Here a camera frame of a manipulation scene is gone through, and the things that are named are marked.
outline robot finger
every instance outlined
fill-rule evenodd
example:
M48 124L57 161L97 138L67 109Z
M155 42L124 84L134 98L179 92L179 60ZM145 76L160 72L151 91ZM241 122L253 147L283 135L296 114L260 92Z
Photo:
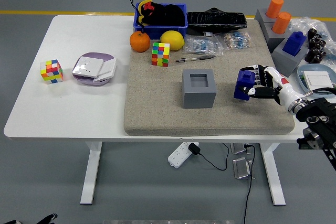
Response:
M273 88L257 87L249 89L240 87L239 89L252 98L275 99L277 97L277 93Z

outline rubik's cube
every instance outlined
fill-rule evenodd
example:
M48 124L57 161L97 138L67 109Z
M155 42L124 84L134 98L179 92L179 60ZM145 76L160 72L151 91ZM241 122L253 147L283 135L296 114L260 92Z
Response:
M152 65L168 67L170 56L170 44L168 43L153 43Z
M41 62L41 76L47 84L63 81L63 70L58 60Z

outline orange cylinder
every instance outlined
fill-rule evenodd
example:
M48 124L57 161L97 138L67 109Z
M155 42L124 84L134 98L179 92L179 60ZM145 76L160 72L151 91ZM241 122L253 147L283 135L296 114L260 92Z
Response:
M274 22L272 31L276 34L284 34L292 16L288 12L281 12Z
M271 0L271 3L269 4L266 12L266 16L269 18L277 18L283 4L284 0Z

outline gray felt mat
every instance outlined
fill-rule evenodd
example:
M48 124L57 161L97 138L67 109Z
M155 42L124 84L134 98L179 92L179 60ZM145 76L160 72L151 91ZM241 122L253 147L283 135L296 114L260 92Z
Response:
M293 117L274 100L233 98L240 68L260 64L274 66L256 20L247 31L255 47L226 51L210 60L175 62L186 57L171 51L169 67L151 65L151 50L131 51L124 129L137 136L207 136L286 134L293 130ZM211 109L182 108L182 70L213 69L217 95Z

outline white table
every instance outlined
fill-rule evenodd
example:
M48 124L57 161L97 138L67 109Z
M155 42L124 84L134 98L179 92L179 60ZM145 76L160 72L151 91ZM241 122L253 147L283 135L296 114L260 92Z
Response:
M304 123L295 120L295 129L287 135L141 137L125 133L123 113L133 19L133 16L55 17L9 116L5 135L21 141L85 141L91 151L81 204L92 203L102 142L260 143L273 203L285 205L272 152L280 143L295 143L302 137ZM101 87L84 86L72 77L75 62L87 52L117 57L117 69L109 83ZM65 79L45 84L39 74L40 63L53 59L60 62Z

